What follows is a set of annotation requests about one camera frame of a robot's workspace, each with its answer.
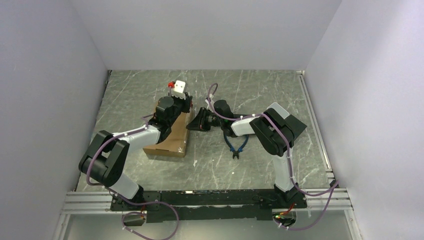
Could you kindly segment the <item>brown cardboard express box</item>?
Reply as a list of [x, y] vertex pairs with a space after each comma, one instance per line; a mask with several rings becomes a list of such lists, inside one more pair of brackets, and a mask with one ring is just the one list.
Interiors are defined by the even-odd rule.
[[193, 109], [189, 113], [181, 113], [171, 127], [171, 133], [161, 143], [143, 148], [147, 155], [160, 157], [184, 158], [187, 152], [189, 130], [187, 124], [192, 120]]

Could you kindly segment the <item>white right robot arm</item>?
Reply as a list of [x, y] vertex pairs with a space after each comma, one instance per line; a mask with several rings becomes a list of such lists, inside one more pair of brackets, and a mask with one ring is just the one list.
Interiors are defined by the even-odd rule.
[[287, 208], [295, 201], [298, 184], [293, 175], [290, 154], [295, 141], [307, 127], [302, 121], [276, 102], [261, 114], [241, 115], [233, 113], [225, 100], [218, 100], [200, 108], [186, 126], [188, 130], [198, 132], [208, 132], [212, 127], [221, 128], [225, 140], [255, 135], [272, 156], [276, 203]]

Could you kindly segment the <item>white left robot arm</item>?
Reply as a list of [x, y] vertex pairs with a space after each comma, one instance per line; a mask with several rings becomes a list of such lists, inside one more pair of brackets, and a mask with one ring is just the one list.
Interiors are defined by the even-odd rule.
[[163, 142], [180, 114], [189, 113], [192, 106], [193, 97], [188, 92], [183, 97], [170, 93], [158, 100], [152, 118], [141, 127], [120, 133], [99, 131], [78, 165], [86, 183], [114, 192], [131, 210], [139, 209], [145, 202], [144, 189], [123, 173], [130, 148]]

